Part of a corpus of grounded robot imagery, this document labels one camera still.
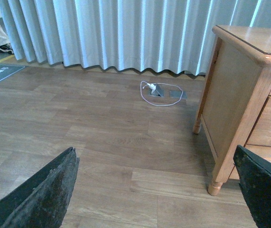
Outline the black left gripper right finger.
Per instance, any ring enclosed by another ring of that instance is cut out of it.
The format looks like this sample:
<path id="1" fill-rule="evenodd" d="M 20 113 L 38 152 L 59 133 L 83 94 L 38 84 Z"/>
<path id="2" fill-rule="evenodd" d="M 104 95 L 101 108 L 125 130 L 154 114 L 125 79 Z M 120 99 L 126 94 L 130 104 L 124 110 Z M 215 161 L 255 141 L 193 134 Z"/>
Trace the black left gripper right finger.
<path id="1" fill-rule="evenodd" d="M 271 163 L 241 145 L 237 145 L 233 160 L 256 226 L 271 228 Z"/>

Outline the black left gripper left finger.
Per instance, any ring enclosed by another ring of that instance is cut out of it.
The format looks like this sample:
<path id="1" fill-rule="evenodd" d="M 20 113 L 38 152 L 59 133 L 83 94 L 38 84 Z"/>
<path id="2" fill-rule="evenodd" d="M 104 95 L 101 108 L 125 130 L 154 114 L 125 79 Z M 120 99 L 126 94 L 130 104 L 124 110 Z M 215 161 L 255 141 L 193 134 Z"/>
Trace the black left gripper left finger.
<path id="1" fill-rule="evenodd" d="M 69 147 L 0 200 L 0 228 L 59 228 L 73 194 L 79 157 Z"/>

